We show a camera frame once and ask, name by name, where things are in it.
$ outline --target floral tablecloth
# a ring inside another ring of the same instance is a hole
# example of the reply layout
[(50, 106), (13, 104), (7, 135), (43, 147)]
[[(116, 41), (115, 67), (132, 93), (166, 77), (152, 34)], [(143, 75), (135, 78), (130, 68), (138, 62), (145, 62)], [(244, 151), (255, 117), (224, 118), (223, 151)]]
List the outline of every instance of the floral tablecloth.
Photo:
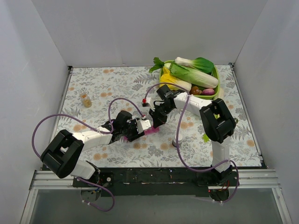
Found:
[[(225, 92), (225, 102), (233, 117), (239, 122), (232, 136), (230, 155), (238, 166), (260, 166), (260, 160), (249, 127), (246, 114), (228, 65), (217, 66), (221, 87)], [(65, 97), (62, 113), (83, 120), (93, 127), (99, 127), (108, 120), (108, 105), (114, 98), (125, 97), (136, 103), (144, 114), (149, 108), (142, 107), (141, 101), (146, 90), (159, 81), (157, 71), (148, 73), (149, 67), (115, 68), (75, 68), (72, 73)], [(157, 98), (157, 88), (152, 89), (149, 97)], [(80, 94), (86, 92), (93, 105), (85, 108)], [(112, 105), (111, 117), (115, 118), (120, 110), (139, 116), (136, 109), (127, 101), (116, 101)], [(158, 133), (145, 135), (133, 142), (121, 139), (110, 145), (86, 150), (81, 159), (92, 162), (98, 167), (182, 167), (172, 138), (177, 129), (181, 110), (173, 110), (167, 123), (160, 126)], [(88, 129), (69, 118), (60, 118), (56, 133), (62, 129), (70, 132), (84, 132)], [(184, 114), (180, 134), (184, 136), (181, 154), (189, 166), (209, 167), (213, 153), (211, 141), (204, 143), (204, 129), (199, 117), (190, 112)]]

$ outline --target green basket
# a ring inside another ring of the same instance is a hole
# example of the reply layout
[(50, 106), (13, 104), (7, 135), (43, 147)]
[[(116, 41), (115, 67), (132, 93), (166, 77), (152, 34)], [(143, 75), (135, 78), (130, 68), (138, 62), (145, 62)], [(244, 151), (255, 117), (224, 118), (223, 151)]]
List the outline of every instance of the green basket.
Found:
[[(174, 62), (173, 60), (169, 60), (169, 61), (166, 61), (164, 63), (171, 63), (171, 62)], [(161, 82), (161, 76), (163, 75), (163, 69), (161, 69), (160, 71), (160, 82)], [(201, 99), (213, 99), (217, 94), (218, 94), (218, 91), (220, 89), (220, 80), (219, 80), (219, 74), (218, 74), (218, 70), (217, 68), (214, 66), (213, 70), (212, 70), (212, 76), (215, 77), (216, 79), (218, 79), (218, 86), (216, 86), (216, 88), (214, 88), (215, 90), (215, 94), (214, 95), (211, 95), (211, 96), (204, 96), (204, 95), (194, 95), (195, 97), (199, 97)], [(198, 86), (198, 88), (200, 90), (204, 90), (206, 88), (204, 87), (201, 87), (201, 86)]]

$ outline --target gray wall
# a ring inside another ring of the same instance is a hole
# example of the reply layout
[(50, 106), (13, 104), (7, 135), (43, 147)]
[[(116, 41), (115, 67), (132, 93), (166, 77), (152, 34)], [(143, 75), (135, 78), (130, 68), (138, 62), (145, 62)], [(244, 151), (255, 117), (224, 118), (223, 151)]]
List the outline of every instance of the gray wall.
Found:
[[(0, 0), (0, 223), (19, 223), (35, 168), (34, 127), (55, 113), (67, 66), (30, 0)], [(53, 120), (37, 135), (46, 147)]]
[(67, 65), (235, 62), (267, 0), (32, 0)]
[(299, 223), (299, 2), (268, 0), (236, 61), (253, 128)]

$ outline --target small glass jar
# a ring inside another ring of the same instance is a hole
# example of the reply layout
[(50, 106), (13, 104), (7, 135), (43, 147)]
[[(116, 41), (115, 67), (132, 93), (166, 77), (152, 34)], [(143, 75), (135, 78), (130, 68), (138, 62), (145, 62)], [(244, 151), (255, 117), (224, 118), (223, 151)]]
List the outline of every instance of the small glass jar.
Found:
[(89, 96), (84, 92), (84, 93), (81, 93), (80, 95), (80, 98), (81, 98), (81, 101), (82, 101), (82, 104), (86, 107), (86, 108), (89, 108), (92, 106), (92, 101), (90, 100)]

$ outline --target bowl of vegetables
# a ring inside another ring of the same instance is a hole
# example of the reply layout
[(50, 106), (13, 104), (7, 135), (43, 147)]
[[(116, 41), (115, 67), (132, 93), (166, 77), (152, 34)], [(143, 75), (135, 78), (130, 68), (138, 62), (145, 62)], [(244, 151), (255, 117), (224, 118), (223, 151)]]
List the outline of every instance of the bowl of vegetables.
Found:
[(161, 69), (160, 82), (180, 85), (190, 90), (195, 97), (202, 99), (217, 98), (220, 94), (219, 74), (209, 60), (204, 58), (188, 60), (177, 57), (176, 60), (162, 62), (155, 57), (154, 63), (149, 72)]

